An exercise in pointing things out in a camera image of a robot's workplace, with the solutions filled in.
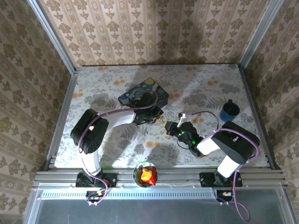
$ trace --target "yellow object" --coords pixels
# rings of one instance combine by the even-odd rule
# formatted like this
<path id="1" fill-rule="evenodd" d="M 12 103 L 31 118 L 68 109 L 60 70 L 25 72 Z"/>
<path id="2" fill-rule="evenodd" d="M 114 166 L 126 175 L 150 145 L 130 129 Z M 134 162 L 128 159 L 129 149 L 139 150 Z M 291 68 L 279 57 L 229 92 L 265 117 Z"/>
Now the yellow object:
<path id="1" fill-rule="evenodd" d="M 142 181 L 148 181 L 152 176 L 151 170 L 145 170 L 142 175 L 141 175 L 141 180 Z"/>
<path id="2" fill-rule="evenodd" d="M 156 122 L 159 121 L 159 120 L 161 120 L 162 118 L 163 118 L 163 116 L 160 116 L 160 117 L 156 120 Z"/>
<path id="3" fill-rule="evenodd" d="M 154 83 L 154 80 L 152 78 L 148 78 L 147 80 L 145 80 L 146 84 L 152 84 Z"/>

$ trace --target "floral pattern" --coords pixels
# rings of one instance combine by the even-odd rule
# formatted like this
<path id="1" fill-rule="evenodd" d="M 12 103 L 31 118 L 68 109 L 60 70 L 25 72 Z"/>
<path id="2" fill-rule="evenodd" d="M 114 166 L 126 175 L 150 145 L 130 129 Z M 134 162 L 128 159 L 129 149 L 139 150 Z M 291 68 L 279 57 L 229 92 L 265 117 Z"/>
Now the floral pattern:
<path id="1" fill-rule="evenodd" d="M 275 162 L 284 171 L 299 214 L 299 24 L 298 2 L 284 1 L 245 73 L 269 136 Z"/>
<path id="2" fill-rule="evenodd" d="M 26 1 L 1 0 L 0 18 L 0 222 L 21 223 L 13 219 L 46 160 L 70 74 Z"/>
<path id="3" fill-rule="evenodd" d="M 79 67 L 238 63 L 269 0 L 40 2 Z M 288 9 L 284 20 L 294 13 Z M 94 42 L 102 47 L 94 49 Z"/>
<path id="4" fill-rule="evenodd" d="M 117 98 L 149 77 L 169 94 L 168 105 L 162 109 L 164 121 L 178 122 L 181 111 L 209 110 L 219 117 L 223 104 L 233 99 L 241 108 L 234 122 L 257 134 L 236 65 L 84 67 L 78 74 L 55 166 L 82 166 L 70 132 L 86 109 L 104 112 L 119 108 L 121 105 Z M 190 121 L 200 135 L 216 127 L 214 118 L 208 114 L 194 116 Z M 99 160 L 104 167 L 135 166 L 142 161 L 150 161 L 158 168 L 174 165 L 217 166 L 223 158 L 224 153 L 220 150 L 205 158 L 195 158 L 188 150 L 179 148 L 175 138 L 166 135 L 162 121 L 153 125 L 127 124 L 109 129 L 99 148 Z M 251 164 L 266 166 L 263 152 Z"/>

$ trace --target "aluminum frame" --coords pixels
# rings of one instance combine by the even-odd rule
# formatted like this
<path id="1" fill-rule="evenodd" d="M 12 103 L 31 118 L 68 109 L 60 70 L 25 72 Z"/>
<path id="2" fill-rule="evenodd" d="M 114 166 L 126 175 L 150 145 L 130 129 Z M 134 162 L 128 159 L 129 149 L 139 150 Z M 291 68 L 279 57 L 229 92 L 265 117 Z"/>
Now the aluminum frame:
<path id="1" fill-rule="evenodd" d="M 46 13 L 44 12 L 43 7 L 41 6 L 38 0 L 28 0 L 29 5 L 32 7 L 33 11 L 35 12 L 38 20 L 40 21 L 41 25 L 43 26 L 45 32 L 49 36 L 51 42 L 53 43 L 55 49 L 57 50 L 58 54 L 60 55 L 61 59 L 63 60 L 66 68 L 69 70 L 71 76 L 75 73 L 75 65 L 71 61 L 69 54 L 67 53 L 66 49 L 64 48 L 63 44 L 60 41 L 60 38 L 53 28 L 49 18 L 47 17 Z"/>
<path id="2" fill-rule="evenodd" d="M 257 131 L 258 131 L 258 134 L 259 134 L 260 139 L 261 139 L 261 143 L 263 145 L 264 152 L 267 155 L 268 163 L 269 163 L 271 169 L 276 169 L 276 165 L 275 165 L 275 162 L 273 160 L 271 151 L 269 149 L 269 144 L 268 144 L 265 132 L 263 130 L 261 120 L 258 116 L 258 112 L 257 112 L 257 109 L 256 109 L 256 104 L 253 100 L 253 97 L 252 97 L 252 94 L 250 92 L 250 88 L 249 88 L 244 70 L 241 66 L 239 66 L 239 71 L 240 71 L 241 79 L 243 81 L 243 85 L 244 85 L 244 88 L 245 88 L 247 99 L 249 101 L 249 105 L 250 105 L 250 108 L 251 108 L 251 111 L 252 111 L 252 114 L 253 114 L 253 118 L 254 118 L 255 123 L 256 123 Z"/>
<path id="3" fill-rule="evenodd" d="M 280 9 L 284 0 L 271 0 L 260 23 L 258 24 L 255 33 L 253 34 L 245 52 L 240 60 L 240 65 L 246 68 L 249 61 L 251 60 L 254 52 L 256 51 L 258 45 L 260 44 L 262 38 L 266 34 L 269 26 L 271 25 L 275 15 Z"/>
<path id="4" fill-rule="evenodd" d="M 172 194 L 172 199 L 184 198 L 186 193 L 190 193 L 190 199 L 208 199 L 207 190 L 214 192 L 217 188 L 202 188 L 199 183 L 200 172 L 212 172 L 215 168 L 171 168 L 160 169 L 159 179 L 156 186 L 149 189 L 143 189 L 134 184 L 132 169 L 113 168 L 104 169 L 104 173 L 118 173 L 118 182 L 116 188 L 111 191 L 110 199 L 140 199 L 141 195 L 146 197 L 159 197 L 169 200 L 165 193 Z M 28 201 L 24 223 L 34 224 L 42 200 L 59 199 L 83 199 L 86 188 L 76 188 L 75 182 L 80 169 L 57 169 L 47 172 L 37 172 L 36 180 L 33 185 L 32 194 Z M 243 167 L 240 170 L 243 187 L 239 189 L 275 189 L 283 211 L 284 218 L 288 224 L 297 224 L 293 213 L 290 200 L 286 193 L 287 181 L 284 178 L 282 170 L 271 170 L 270 168 L 251 168 Z M 88 190 L 98 190 L 97 188 L 88 188 Z M 127 193 L 134 193 L 133 197 L 128 197 Z"/>
<path id="5" fill-rule="evenodd" d="M 71 76 L 70 78 L 70 82 L 69 85 L 67 87 L 66 90 L 66 94 L 64 97 L 64 102 L 62 104 L 61 107 L 61 111 L 59 114 L 59 118 L 57 121 L 57 125 L 54 131 L 54 135 L 52 138 L 52 142 L 49 148 L 49 152 L 47 155 L 47 160 L 45 162 L 44 171 L 47 171 L 49 169 L 49 165 L 51 162 L 51 159 L 53 156 L 56 156 L 57 151 L 59 149 L 59 144 L 60 144 L 60 140 L 64 131 L 64 126 L 65 126 L 65 122 L 66 122 L 66 118 L 67 118 L 67 114 L 69 112 L 69 108 L 70 108 L 70 104 L 71 104 L 71 98 L 73 96 L 74 90 L 75 90 L 75 86 L 77 83 L 77 76 L 78 76 L 79 70 L 76 70 L 75 74 L 73 76 Z"/>

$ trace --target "black cable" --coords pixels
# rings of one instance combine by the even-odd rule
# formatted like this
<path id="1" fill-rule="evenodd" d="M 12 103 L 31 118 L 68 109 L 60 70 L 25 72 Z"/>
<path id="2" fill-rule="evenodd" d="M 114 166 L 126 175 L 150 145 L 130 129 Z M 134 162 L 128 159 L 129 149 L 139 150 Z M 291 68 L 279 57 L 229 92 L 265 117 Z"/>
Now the black cable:
<path id="1" fill-rule="evenodd" d="M 179 147 L 181 147 L 181 146 L 178 144 L 178 139 L 177 139 L 177 145 L 178 145 Z M 189 149 L 189 148 L 184 148 L 184 147 L 181 147 L 181 148 L 183 148 L 183 149 Z"/>
<path id="2" fill-rule="evenodd" d="M 153 90 L 151 90 L 153 93 L 155 93 L 156 94 L 156 98 L 158 98 L 158 94 L 155 92 L 155 91 L 153 91 Z M 131 103 L 134 107 L 136 107 L 136 104 L 138 103 L 138 99 L 135 99 L 135 100 L 132 100 L 131 98 L 129 98 L 129 97 L 127 97 L 128 98 L 128 100 L 129 100 L 129 103 Z"/>
<path id="3" fill-rule="evenodd" d="M 98 196 L 97 191 L 91 192 L 87 197 L 86 201 L 89 202 L 91 197 Z"/>

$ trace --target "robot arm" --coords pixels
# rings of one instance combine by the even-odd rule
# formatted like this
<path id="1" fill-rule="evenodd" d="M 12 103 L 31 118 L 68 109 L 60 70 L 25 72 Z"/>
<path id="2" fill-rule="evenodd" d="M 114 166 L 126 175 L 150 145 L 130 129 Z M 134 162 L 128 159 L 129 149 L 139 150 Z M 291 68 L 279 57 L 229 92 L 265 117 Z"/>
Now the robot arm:
<path id="1" fill-rule="evenodd" d="M 107 116 L 105 119 L 108 122 L 108 126 L 107 126 L 105 132 L 108 129 L 119 126 L 119 125 L 133 123 L 135 117 L 136 117 L 136 113 L 134 111 L 124 111 L 124 112 L 120 112 L 120 113 L 111 114 L 111 115 Z M 89 128 L 89 134 L 91 134 L 93 131 L 99 130 L 99 129 L 95 129 L 94 127 L 95 127 L 95 125 L 91 126 Z M 102 133 L 102 131 L 99 131 L 98 133 L 96 133 L 96 135 L 98 137 L 96 137 L 95 139 L 98 139 L 100 141 L 100 144 L 102 142 L 104 134 Z M 94 152 L 91 152 L 91 151 L 93 151 L 93 150 L 85 148 L 84 153 L 82 153 L 82 160 L 85 165 L 85 166 L 83 166 L 83 170 L 85 172 L 89 172 L 92 175 L 97 175 L 102 170 L 101 166 L 100 166 L 100 162 L 99 162 L 98 150 L 96 149 Z"/>
<path id="2" fill-rule="evenodd" d="M 207 187 L 219 187 L 227 183 L 230 184 L 234 171 L 244 165 L 252 154 L 255 153 L 255 147 L 247 139 L 241 137 L 240 134 L 250 139 L 257 146 L 260 144 L 260 140 L 253 133 L 231 121 L 226 122 L 222 126 L 222 129 L 226 131 L 218 129 L 212 137 L 208 138 L 200 137 L 191 122 L 177 124 L 167 121 L 165 129 L 167 131 L 166 134 L 176 136 L 178 141 L 185 143 L 196 157 L 204 157 L 218 149 L 225 152 L 226 157 L 213 175 L 205 178 L 205 182 L 202 185 L 206 184 Z"/>

